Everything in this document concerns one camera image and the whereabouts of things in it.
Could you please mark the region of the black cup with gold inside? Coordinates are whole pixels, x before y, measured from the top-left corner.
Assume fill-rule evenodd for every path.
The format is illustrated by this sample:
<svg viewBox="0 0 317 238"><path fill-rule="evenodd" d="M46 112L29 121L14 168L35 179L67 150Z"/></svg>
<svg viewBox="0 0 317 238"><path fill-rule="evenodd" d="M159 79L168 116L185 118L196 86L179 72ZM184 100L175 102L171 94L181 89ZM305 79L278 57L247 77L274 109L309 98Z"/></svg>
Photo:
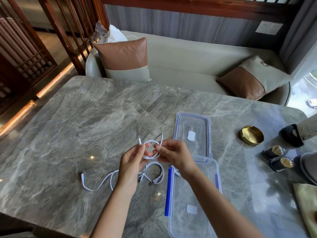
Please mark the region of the black cup with gold inside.
<svg viewBox="0 0 317 238"><path fill-rule="evenodd" d="M275 172L282 172L285 169L293 168L295 162L287 156L277 157L269 162L269 166Z"/></svg>
<svg viewBox="0 0 317 238"><path fill-rule="evenodd" d="M262 155L267 160L273 160L277 157L283 156L285 154L285 149L280 145L273 145L271 148L262 151Z"/></svg>

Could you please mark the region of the person's right forearm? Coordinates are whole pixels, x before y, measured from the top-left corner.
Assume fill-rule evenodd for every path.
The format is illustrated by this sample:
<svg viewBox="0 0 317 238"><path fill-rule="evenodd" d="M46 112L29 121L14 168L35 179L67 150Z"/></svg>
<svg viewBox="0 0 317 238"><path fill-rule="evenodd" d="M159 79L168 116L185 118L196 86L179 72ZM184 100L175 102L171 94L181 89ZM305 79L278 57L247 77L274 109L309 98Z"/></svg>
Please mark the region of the person's right forearm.
<svg viewBox="0 0 317 238"><path fill-rule="evenodd" d="M179 169L218 238L265 238L198 168Z"/></svg>

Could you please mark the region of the beige bench sofa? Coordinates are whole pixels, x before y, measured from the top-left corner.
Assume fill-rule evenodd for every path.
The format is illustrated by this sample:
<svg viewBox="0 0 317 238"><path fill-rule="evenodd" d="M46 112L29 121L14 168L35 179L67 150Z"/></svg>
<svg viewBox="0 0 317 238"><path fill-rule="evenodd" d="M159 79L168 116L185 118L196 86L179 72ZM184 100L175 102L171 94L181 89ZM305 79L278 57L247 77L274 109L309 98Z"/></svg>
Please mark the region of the beige bench sofa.
<svg viewBox="0 0 317 238"><path fill-rule="evenodd" d="M195 42L129 31L122 31L122 34L131 41L147 38L148 69L152 79L150 84L153 85L232 96L233 94L216 79L256 56L263 60L263 64L285 72L283 64L271 50Z"/></svg>

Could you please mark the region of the gold metal ashtray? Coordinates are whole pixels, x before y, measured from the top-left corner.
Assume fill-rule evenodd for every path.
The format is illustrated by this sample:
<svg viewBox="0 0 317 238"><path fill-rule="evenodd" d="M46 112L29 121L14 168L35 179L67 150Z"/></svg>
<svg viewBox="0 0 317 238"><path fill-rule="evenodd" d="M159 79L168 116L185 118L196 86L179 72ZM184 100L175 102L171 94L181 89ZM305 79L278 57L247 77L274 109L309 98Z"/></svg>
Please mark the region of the gold metal ashtray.
<svg viewBox="0 0 317 238"><path fill-rule="evenodd" d="M245 144L248 144L251 146L257 146L264 141L263 133L260 131L259 128L252 126L252 125L244 126L239 131L239 135L240 135L241 140Z"/></svg>

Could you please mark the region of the clear plastic container lid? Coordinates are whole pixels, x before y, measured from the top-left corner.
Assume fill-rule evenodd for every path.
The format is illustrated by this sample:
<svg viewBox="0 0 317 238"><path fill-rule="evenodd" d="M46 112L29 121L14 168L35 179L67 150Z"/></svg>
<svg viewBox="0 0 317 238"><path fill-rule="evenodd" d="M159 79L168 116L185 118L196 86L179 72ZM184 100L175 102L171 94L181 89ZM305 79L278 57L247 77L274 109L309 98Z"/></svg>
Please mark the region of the clear plastic container lid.
<svg viewBox="0 0 317 238"><path fill-rule="evenodd" d="M183 141L192 155L212 158L211 119L208 116L178 112L173 138Z"/></svg>

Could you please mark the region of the person's right hand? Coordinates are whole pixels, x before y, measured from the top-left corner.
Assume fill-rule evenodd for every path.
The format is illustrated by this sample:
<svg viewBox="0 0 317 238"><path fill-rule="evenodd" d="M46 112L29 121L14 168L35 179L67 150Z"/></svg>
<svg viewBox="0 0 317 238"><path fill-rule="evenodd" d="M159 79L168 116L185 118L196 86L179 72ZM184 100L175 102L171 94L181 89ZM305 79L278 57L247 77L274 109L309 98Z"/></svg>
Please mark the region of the person's right hand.
<svg viewBox="0 0 317 238"><path fill-rule="evenodd" d="M190 179L198 169L187 145L181 140L165 139L161 145L155 144L153 154L174 153L173 166L178 169L180 175L185 179Z"/></svg>

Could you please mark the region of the person's left hand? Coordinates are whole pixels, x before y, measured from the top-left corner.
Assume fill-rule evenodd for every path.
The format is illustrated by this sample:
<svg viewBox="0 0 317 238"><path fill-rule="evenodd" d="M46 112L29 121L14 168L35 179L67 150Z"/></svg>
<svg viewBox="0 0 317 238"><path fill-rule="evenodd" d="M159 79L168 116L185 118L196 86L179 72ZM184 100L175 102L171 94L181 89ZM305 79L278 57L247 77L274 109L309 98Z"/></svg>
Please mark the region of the person's left hand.
<svg viewBox="0 0 317 238"><path fill-rule="evenodd" d="M153 153L135 152L135 146L133 146L122 155L116 187L135 193L138 174L149 161L143 158L144 155L151 157Z"/></svg>

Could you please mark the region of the green cloth mat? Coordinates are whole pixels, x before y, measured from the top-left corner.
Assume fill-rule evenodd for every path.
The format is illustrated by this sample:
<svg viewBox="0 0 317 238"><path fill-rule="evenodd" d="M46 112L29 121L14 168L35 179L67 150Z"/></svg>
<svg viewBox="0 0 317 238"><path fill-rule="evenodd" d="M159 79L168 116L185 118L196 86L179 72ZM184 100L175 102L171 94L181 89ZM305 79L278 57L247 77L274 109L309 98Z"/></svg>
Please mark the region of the green cloth mat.
<svg viewBox="0 0 317 238"><path fill-rule="evenodd" d="M317 238L317 186L294 183L293 188L307 230L311 238Z"/></svg>

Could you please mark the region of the warm floor light strip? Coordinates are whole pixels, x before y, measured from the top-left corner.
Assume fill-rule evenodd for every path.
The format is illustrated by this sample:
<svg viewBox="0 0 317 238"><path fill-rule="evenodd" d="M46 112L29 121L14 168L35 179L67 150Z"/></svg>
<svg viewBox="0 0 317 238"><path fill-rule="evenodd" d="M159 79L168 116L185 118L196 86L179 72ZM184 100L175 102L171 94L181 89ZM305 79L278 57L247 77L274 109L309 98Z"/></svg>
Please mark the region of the warm floor light strip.
<svg viewBox="0 0 317 238"><path fill-rule="evenodd" d="M0 55L0 139L10 133L31 108L39 105L47 92L71 75L77 76L78 72L67 57L57 67L48 70L39 82L30 85Z"/></svg>

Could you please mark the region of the grey curtain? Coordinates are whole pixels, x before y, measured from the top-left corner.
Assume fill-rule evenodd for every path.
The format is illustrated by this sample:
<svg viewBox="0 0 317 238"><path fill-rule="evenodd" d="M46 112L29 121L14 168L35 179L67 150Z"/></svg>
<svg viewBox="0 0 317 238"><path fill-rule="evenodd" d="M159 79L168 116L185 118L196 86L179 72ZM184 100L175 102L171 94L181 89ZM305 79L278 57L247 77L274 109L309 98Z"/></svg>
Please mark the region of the grey curtain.
<svg viewBox="0 0 317 238"><path fill-rule="evenodd" d="M317 62L317 0L305 0L279 52L289 74L299 79Z"/></svg>

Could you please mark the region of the white wall switch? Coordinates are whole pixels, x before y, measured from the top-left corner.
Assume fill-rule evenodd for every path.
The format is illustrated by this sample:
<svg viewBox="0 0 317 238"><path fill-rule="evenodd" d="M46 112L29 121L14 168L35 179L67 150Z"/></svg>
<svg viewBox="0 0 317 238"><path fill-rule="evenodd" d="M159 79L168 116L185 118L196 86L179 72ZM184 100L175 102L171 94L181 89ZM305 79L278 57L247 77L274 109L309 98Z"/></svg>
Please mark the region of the white wall switch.
<svg viewBox="0 0 317 238"><path fill-rule="evenodd" d="M283 26L282 23L261 21L255 32L275 36L279 32L282 26Z"/></svg>

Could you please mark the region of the clear container with blue clips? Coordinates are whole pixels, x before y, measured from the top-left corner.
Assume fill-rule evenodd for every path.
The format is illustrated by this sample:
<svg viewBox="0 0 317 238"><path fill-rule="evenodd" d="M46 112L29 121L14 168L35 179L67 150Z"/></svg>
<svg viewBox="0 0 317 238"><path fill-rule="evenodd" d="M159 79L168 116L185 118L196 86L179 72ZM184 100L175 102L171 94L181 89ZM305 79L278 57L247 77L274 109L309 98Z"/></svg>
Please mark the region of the clear container with blue clips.
<svg viewBox="0 0 317 238"><path fill-rule="evenodd" d="M174 166L168 170L164 215L171 238L217 238L192 188Z"/></svg>

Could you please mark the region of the brown and beige cushion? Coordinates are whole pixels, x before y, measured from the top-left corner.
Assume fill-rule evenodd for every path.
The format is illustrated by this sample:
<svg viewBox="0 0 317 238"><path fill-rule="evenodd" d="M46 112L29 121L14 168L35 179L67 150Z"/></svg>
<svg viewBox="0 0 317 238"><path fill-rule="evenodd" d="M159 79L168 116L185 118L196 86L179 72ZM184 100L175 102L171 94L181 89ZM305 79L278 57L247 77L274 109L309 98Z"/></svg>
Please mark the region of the brown and beige cushion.
<svg viewBox="0 0 317 238"><path fill-rule="evenodd" d="M130 82L151 82L147 38L113 43L94 43L106 77Z"/></svg>
<svg viewBox="0 0 317 238"><path fill-rule="evenodd" d="M260 100L291 82L292 77L266 64L259 56L253 56L216 81L236 97Z"/></svg>

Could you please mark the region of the white paper bag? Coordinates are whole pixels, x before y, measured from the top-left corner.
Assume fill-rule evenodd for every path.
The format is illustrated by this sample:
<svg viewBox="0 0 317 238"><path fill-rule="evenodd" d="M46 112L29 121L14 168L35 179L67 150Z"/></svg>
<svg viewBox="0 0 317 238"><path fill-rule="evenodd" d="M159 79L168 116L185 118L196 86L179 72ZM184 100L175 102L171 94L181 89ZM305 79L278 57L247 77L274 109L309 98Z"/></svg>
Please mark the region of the white paper bag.
<svg viewBox="0 0 317 238"><path fill-rule="evenodd" d="M125 42L128 39L117 29L114 25L109 25L109 31L107 33L106 43Z"/></svg>

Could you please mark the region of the grey round container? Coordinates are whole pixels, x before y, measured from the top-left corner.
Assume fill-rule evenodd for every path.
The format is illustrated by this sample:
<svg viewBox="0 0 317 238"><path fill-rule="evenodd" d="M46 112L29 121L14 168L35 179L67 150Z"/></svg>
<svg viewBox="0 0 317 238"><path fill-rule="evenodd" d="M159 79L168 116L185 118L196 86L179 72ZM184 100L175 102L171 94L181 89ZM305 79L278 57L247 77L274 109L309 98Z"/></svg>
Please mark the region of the grey round container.
<svg viewBox="0 0 317 238"><path fill-rule="evenodd" d="M304 176L317 186L317 152L302 154L299 163Z"/></svg>

